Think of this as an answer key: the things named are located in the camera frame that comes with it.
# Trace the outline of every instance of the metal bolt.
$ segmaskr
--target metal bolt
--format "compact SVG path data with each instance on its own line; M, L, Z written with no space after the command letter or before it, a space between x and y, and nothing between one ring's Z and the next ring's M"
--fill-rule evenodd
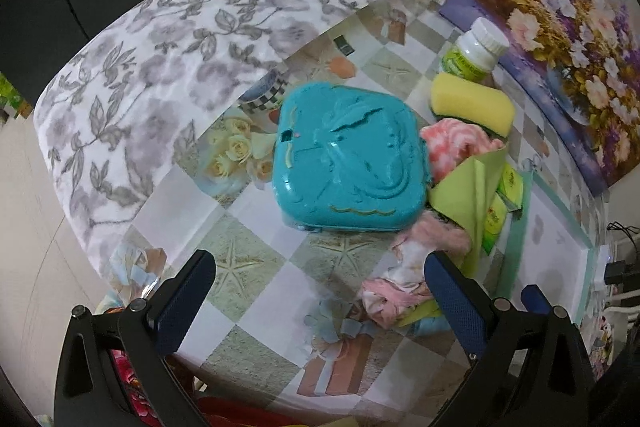
M74 306L71 310L71 316L75 319L79 319L86 313L86 308L82 306L82 304L78 304L78 306Z
M132 312L141 312L145 308L146 308L146 299L141 299L141 298L133 299L129 304L129 309Z
M501 312L507 312L511 309L511 303L503 297L495 299L494 306L495 309L500 310Z
M568 313L562 306L554 306L554 315L559 319L567 318Z

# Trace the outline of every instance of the beige floor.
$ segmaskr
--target beige floor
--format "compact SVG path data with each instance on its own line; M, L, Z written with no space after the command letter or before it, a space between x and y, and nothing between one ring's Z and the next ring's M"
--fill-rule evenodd
M106 284L64 217L33 120L0 128L0 365L34 414L53 414L71 308L94 308Z

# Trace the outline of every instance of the starfish print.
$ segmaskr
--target starfish print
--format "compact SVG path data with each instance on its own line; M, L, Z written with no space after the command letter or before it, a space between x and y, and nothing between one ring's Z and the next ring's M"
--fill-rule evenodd
M356 272L358 277L362 277L363 274L360 272L360 268L358 267L358 260L355 257L355 253L361 248L368 247L372 245L372 241L363 241L361 239L355 239L352 241L351 237L333 237L333 239L338 239L337 243L330 242L316 242L316 247L322 248L324 250L334 251L340 254L338 257L338 261L335 264L335 267L339 267L341 264L346 264L350 266L351 269Z
M380 64L379 62L372 62L372 64L385 71L384 74L387 82L391 80L401 80L402 75L411 73L410 70L399 68L391 64Z
M238 274L243 271L251 270L255 266L262 264L262 261L238 261L236 254L236 240L232 239L226 250L226 257L224 260L216 262L216 269L220 273L220 278L216 278L218 281L217 288L214 290L214 295L219 293L225 286L227 281L233 281L238 288L238 293L244 299L248 299L246 288L244 283L238 277Z

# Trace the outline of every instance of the floral blanket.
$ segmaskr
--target floral blanket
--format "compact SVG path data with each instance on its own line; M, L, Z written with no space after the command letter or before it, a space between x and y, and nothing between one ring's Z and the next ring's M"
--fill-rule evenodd
M34 123L99 273L172 164L284 58L374 0L145 0L42 93Z

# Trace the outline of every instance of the green bottle label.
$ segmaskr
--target green bottle label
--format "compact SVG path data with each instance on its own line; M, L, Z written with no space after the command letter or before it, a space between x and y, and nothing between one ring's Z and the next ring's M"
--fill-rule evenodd
M442 57L442 70L471 82L481 82L488 73L470 62L455 44Z

